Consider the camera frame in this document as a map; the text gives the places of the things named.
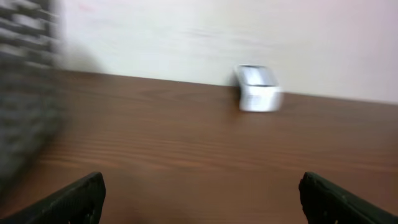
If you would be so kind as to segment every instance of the tabletop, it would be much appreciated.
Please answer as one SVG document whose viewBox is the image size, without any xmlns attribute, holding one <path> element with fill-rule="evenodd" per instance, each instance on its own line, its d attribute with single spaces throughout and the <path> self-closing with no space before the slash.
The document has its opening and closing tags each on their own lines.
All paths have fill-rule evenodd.
<svg viewBox="0 0 398 224">
<path fill-rule="evenodd" d="M 67 122 L 0 217 L 93 171 L 101 223 L 306 223 L 309 170 L 398 214 L 398 106 L 286 93 L 245 113 L 235 87 L 59 75 Z"/>
</svg>

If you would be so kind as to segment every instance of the wood grain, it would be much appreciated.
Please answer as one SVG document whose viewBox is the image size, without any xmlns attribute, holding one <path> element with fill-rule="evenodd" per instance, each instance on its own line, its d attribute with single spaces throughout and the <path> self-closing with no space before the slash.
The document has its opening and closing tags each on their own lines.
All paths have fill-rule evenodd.
<svg viewBox="0 0 398 224">
<path fill-rule="evenodd" d="M 103 173 L 101 223 L 306 223 L 305 171 L 398 213 L 398 106 L 286 94 L 243 113 L 231 87 L 63 72 L 69 119 L 3 217 Z"/>
</svg>

